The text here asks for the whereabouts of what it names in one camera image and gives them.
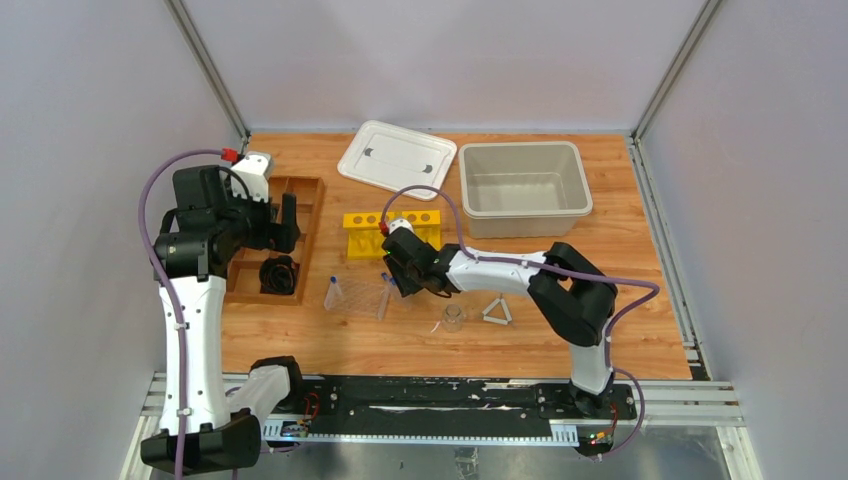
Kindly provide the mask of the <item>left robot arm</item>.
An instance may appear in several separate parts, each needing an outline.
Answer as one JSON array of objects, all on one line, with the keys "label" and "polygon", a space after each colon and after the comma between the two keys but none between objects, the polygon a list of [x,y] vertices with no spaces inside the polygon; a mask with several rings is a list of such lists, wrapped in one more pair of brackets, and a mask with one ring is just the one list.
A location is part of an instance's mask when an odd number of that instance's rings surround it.
[{"label": "left robot arm", "polygon": [[142,441],[144,464],[182,478],[256,464],[276,407],[298,411],[306,386],[291,356],[256,361],[226,393],[221,316],[228,267],[243,249],[293,250],[296,198],[272,201],[266,167],[200,166],[172,176],[176,206],[148,240],[167,327],[166,399],[159,431]]}]

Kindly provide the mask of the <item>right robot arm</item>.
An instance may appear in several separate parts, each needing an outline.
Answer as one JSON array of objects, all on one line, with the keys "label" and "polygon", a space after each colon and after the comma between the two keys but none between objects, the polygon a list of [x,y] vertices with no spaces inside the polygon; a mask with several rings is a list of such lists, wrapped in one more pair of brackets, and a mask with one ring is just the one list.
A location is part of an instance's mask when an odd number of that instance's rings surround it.
[{"label": "right robot arm", "polygon": [[569,346],[572,371],[562,402],[584,417],[610,412],[614,373],[606,333],[618,289],[574,247],[556,242],[546,251],[503,256],[452,243],[435,249],[401,227],[382,248],[404,297],[492,291],[530,299]]}]

